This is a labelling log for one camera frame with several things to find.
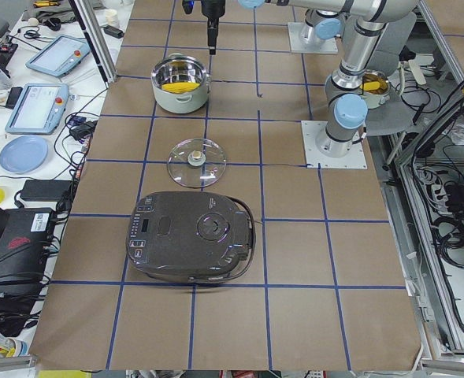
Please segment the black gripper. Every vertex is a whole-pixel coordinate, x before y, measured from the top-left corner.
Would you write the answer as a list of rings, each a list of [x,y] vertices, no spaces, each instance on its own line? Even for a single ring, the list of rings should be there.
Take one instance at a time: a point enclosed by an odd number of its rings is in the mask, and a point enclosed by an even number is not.
[[[215,54],[219,34],[219,18],[225,14],[225,0],[202,0],[202,15],[207,17],[207,46],[209,54]]]

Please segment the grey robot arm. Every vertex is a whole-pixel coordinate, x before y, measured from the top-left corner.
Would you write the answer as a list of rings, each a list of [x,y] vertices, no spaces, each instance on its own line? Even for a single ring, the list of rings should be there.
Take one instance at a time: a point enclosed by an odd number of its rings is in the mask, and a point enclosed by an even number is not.
[[[331,157],[344,156],[352,145],[356,131],[368,113],[358,94],[366,66],[376,49],[386,24],[404,18],[418,5],[417,1],[275,1],[276,6],[303,7],[356,16],[354,40],[345,51],[338,69],[325,83],[329,103],[329,120],[317,134],[317,148]]]

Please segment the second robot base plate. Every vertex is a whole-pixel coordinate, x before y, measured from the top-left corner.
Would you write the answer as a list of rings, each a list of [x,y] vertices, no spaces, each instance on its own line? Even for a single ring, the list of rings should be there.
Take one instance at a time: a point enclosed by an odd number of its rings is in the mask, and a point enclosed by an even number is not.
[[[306,23],[288,23],[291,52],[303,54],[337,54],[336,35],[339,20],[323,20],[313,27]]]

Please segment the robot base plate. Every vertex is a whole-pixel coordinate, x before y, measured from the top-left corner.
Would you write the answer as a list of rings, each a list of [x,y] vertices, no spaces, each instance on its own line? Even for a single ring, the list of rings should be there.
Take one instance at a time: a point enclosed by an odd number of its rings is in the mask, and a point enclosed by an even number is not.
[[[302,120],[306,166],[313,169],[367,169],[362,139],[336,142],[326,133],[327,121]]]

